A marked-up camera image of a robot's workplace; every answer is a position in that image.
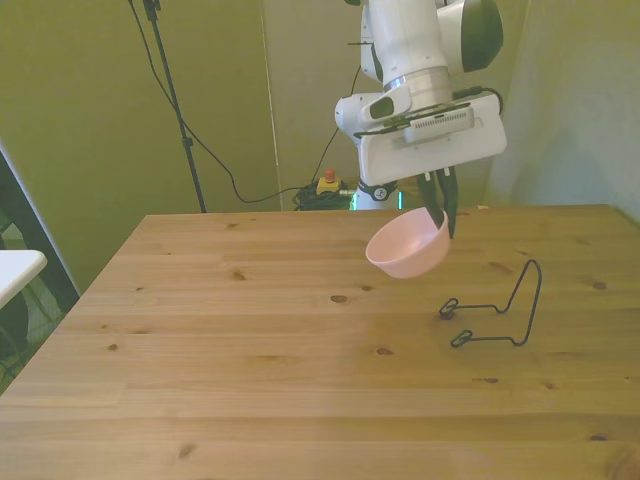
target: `wooden table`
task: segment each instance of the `wooden table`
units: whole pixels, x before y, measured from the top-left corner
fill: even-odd
[[[393,214],[148,217],[0,399],[3,480],[637,479],[640,233],[606,207],[462,212],[445,265],[368,265]],[[524,348],[505,302],[544,268]]]

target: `pink bowl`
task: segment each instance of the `pink bowl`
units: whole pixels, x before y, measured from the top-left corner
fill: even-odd
[[[440,230],[426,208],[412,210],[392,220],[367,246],[367,259],[394,278],[418,277],[433,270],[447,256],[449,219]]]

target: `green wall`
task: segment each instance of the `green wall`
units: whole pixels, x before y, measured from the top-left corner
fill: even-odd
[[[259,1],[162,7],[191,127],[245,196],[277,191]],[[0,139],[81,290],[145,215],[198,211],[175,115],[125,0],[0,2],[0,64]],[[196,161],[210,211],[279,209],[278,199],[241,204],[213,159],[196,148]]]

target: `black pole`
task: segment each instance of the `black pole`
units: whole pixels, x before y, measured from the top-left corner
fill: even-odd
[[[162,44],[162,38],[160,37],[160,30],[158,29],[158,14],[156,10],[160,10],[160,0],[143,0],[144,9],[147,12],[147,18],[151,22],[153,27],[153,34],[156,37],[156,43],[158,44],[158,52],[162,59],[162,66],[164,67],[164,74],[167,77],[167,84],[169,86],[169,93],[171,94],[171,101],[173,108],[176,111],[176,117],[178,117],[178,124],[180,125],[180,133],[182,134],[182,146],[187,154],[187,160],[189,161],[189,168],[191,169],[191,177],[193,178],[193,185],[196,189],[196,195],[198,196],[198,203],[200,204],[200,211],[207,213],[207,207],[204,203],[204,196],[202,195],[202,188],[200,188],[200,180],[198,179],[198,171],[196,170],[196,164],[193,160],[193,139],[187,135],[187,130],[182,118],[182,112],[180,111],[180,104],[178,103],[178,96],[176,89],[173,86],[173,80],[171,78],[171,70],[169,70],[169,61],[164,51],[164,45]]]

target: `white robot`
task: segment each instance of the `white robot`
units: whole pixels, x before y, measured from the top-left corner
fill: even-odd
[[[450,82],[451,75],[486,68],[502,48],[498,8],[493,0],[345,1],[363,7],[362,71],[384,85],[383,93],[356,94],[336,107],[338,127],[358,148],[358,208],[397,208],[396,181],[416,176],[437,222],[435,179],[445,208],[457,208],[452,167],[507,145],[501,99],[477,97],[482,89],[456,95]]]

